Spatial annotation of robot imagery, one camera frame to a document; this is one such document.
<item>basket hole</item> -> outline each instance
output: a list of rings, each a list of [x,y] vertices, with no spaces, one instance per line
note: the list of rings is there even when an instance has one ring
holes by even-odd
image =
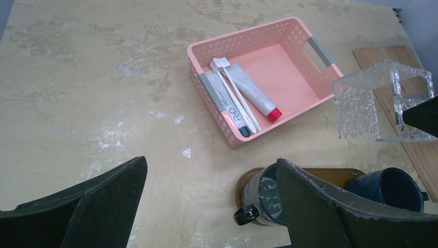
[[[304,44],[304,51],[319,71],[324,71],[325,69],[327,69],[327,66],[324,64],[322,59],[315,52],[315,50],[312,48],[308,41]]]

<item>toothpaste tube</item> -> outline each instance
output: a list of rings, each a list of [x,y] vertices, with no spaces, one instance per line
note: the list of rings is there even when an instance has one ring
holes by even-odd
[[[274,122],[282,115],[275,103],[261,90],[238,64],[227,67],[237,89],[270,121]]]
[[[227,90],[222,84],[222,81],[219,78],[219,76],[213,71],[207,71],[204,74],[207,77],[208,81],[210,82],[211,86],[214,88],[214,91],[216,92],[220,101],[223,103],[225,109],[227,110],[229,116],[233,120],[237,129],[239,129],[241,135],[243,137],[249,137],[251,133],[248,127],[246,126],[246,122],[243,119],[242,115],[237,110],[234,103],[232,102],[230,95],[228,94]]]

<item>toothbrush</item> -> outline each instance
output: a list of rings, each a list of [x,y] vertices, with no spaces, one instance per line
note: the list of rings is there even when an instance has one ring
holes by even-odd
[[[231,97],[231,100],[233,101],[233,103],[235,104],[235,106],[237,107],[237,110],[240,112],[240,114],[242,115],[243,119],[246,122],[246,125],[249,129],[249,131],[252,134],[256,134],[257,133],[257,129],[255,128],[253,122],[251,121],[250,117],[248,116],[248,114],[246,113],[245,109],[243,108],[243,106],[240,104],[239,100],[237,100],[236,96],[234,95],[234,93],[232,92],[232,90],[230,89],[230,87],[228,86],[227,82],[225,82],[224,77],[222,76],[221,72],[220,72],[220,60],[218,58],[214,58],[212,60],[212,62],[210,62],[210,67],[213,70],[213,72],[215,72],[219,78],[222,81],[222,84],[224,85],[225,89],[227,90],[228,94]]]
[[[237,86],[234,84],[232,78],[230,77],[230,75],[228,74],[228,71],[226,69],[227,66],[230,66],[231,64],[228,62],[228,60],[223,57],[220,58],[223,62],[222,65],[226,65],[222,68],[222,71],[225,73],[225,75],[227,76],[228,80],[230,81],[234,91],[236,92],[237,97],[240,100],[240,103],[242,104],[243,108],[246,110],[248,116],[250,117],[251,121],[253,122],[257,132],[261,132],[261,127],[259,125],[259,122],[257,122],[256,117],[254,116],[253,112],[251,111],[251,109],[249,108],[248,104],[246,103],[245,99],[243,98],[242,94],[240,93],[239,89],[237,89]]]

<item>basket handle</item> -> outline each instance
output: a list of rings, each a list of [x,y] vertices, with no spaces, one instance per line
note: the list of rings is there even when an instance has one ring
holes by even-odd
[[[327,51],[322,47],[322,45],[319,43],[319,41],[315,38],[315,36],[309,37],[307,42],[309,42],[310,46],[314,49],[316,54],[324,62],[325,66],[329,67],[331,64],[334,63],[332,58],[329,56]]]

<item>mug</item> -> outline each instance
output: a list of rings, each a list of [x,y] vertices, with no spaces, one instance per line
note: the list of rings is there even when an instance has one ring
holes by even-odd
[[[234,214],[234,221],[242,226],[257,219],[262,225],[287,226],[277,184],[277,164],[257,173],[242,192],[243,207]]]
[[[386,168],[350,180],[345,189],[363,198],[388,206],[423,212],[424,200],[414,179],[398,168]]]

